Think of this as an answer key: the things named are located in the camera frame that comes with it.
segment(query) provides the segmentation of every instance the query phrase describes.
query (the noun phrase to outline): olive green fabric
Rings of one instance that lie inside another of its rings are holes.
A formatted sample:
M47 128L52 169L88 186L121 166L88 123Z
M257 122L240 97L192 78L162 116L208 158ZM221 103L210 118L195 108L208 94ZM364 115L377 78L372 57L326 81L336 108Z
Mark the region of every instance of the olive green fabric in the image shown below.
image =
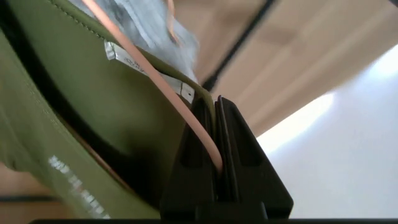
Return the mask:
M180 115L148 77L106 59L103 42L115 40L68 1L9 0L9 5L51 79L90 128L128 158L149 155L142 167L148 175L144 184L160 197L185 125ZM158 218L156 209L122 188L65 129L3 35L0 49L1 161L31 172L80 217L101 217L84 203L95 198L102 215ZM156 69L192 86L214 120L213 101L204 89L143 54ZM65 174L64 166L70 170ZM78 190L71 180L76 178L82 182Z

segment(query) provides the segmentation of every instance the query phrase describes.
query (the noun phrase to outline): black rod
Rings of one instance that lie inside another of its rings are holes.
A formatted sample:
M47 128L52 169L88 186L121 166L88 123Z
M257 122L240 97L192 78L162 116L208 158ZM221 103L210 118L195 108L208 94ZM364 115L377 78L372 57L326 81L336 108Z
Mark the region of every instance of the black rod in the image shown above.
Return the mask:
M234 44L231 50L229 50L226 57L220 63L216 71L202 84L202 87L207 91L212 91L216 85L221 73L225 67L231 62L231 59L236 55L236 52L242 47L242 44L248 39L249 35L252 34L253 30L260 24L262 19L265 17L271 6L276 0L266 0L264 5L260 8L258 13L253 17L252 21L245 28L244 32L239 37L238 41Z

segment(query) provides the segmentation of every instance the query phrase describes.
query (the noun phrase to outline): stitching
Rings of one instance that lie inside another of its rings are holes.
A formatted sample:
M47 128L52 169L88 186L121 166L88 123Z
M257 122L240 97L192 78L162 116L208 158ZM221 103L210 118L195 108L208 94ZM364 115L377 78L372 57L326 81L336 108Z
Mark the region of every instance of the stitching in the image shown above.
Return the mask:
M55 8L57 8L59 11L62 11L69 18L73 19L74 22L76 22L77 24L81 25L83 28L85 28L86 30L90 31L92 34L97 36L97 38L100 38L101 40L106 40L105 37L103 37L101 34L97 33L95 30L93 30L92 28L88 27L82 21L79 21L78 19L76 19L76 17L74 17L69 12L64 10L64 8L62 8L62 6L58 5L57 3L53 2L52 0L47 0L47 2L50 3L52 6L54 6Z

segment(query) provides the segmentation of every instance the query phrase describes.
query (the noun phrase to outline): gray cloth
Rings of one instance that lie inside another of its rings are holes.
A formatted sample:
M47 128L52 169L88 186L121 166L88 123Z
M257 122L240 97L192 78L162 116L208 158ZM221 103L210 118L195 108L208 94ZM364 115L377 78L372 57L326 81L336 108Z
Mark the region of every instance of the gray cloth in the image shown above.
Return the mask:
M87 15L93 13L81 0L69 0ZM198 82L193 67L198 42L195 36L174 20L176 45L167 30L167 7L162 0L97 0L97 4L119 26L134 45L173 66Z

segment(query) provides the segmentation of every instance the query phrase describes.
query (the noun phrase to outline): pink strap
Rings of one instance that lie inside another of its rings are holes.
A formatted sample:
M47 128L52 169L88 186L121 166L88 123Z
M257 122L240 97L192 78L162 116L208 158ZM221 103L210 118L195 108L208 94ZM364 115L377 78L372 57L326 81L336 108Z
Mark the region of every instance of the pink strap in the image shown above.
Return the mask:
M173 89L159 75L158 71L148 62L148 60L140 53L140 51L132 44L132 42L119 30L106 13L94 2L94 0L83 0L87 7L93 12L97 19L113 37L122 45L128 54L139 64L139 66L148 74L149 78L154 82L156 87L165 95L174 108L180 113L182 118L192 128L193 132L198 136L199 140L205 146L211 160L213 161L218 173L223 170L223 161L216 144L199 123L196 117L183 103L183 101L174 93Z

